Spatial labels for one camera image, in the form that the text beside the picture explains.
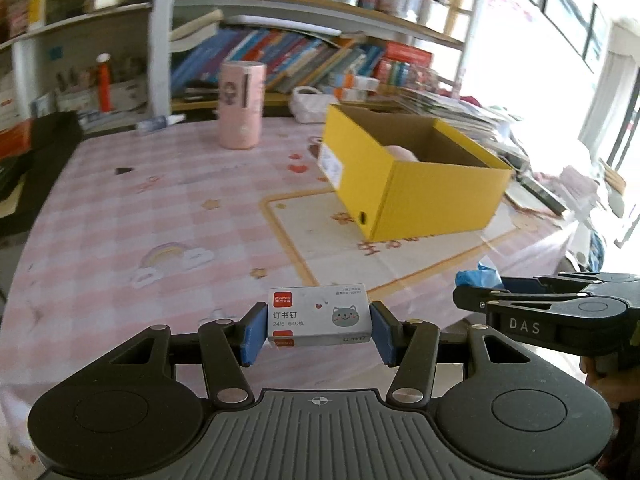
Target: red logo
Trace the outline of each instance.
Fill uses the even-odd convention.
[[[273,307],[282,308],[284,306],[291,306],[293,301],[291,299],[290,292],[274,292],[273,293]]]

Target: blue gripper pad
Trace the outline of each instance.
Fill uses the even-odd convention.
[[[267,304],[257,303],[242,318],[244,326],[244,338],[240,343],[240,360],[242,366],[250,366],[255,363],[264,340],[267,339]]]
[[[538,280],[531,278],[502,278],[502,284],[509,292],[521,294],[546,294],[549,291]]]
[[[369,305],[369,311],[371,313],[371,338],[376,344],[380,358],[385,365],[395,366],[397,350],[393,345],[391,327],[372,305]]]

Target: blue plastic bag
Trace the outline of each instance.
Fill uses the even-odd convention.
[[[459,285],[504,288],[500,274],[489,258],[478,262],[478,270],[459,270],[456,273],[456,286]]]

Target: white label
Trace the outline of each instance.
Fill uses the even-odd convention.
[[[324,142],[320,145],[318,166],[320,166],[322,172],[329,179],[331,185],[334,186],[334,189],[338,189],[340,187],[344,166],[338,157],[335,156],[335,153],[331,151],[331,148]]]

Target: white bottle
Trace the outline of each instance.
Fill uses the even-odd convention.
[[[29,0],[28,31],[47,25],[47,0]]]
[[[140,121],[136,125],[136,128],[138,129],[138,135],[143,137],[152,132],[163,130],[164,128],[173,126],[174,124],[181,123],[186,118],[187,116],[185,114],[168,115],[168,116],[161,115],[159,117],[154,117],[153,119]]]

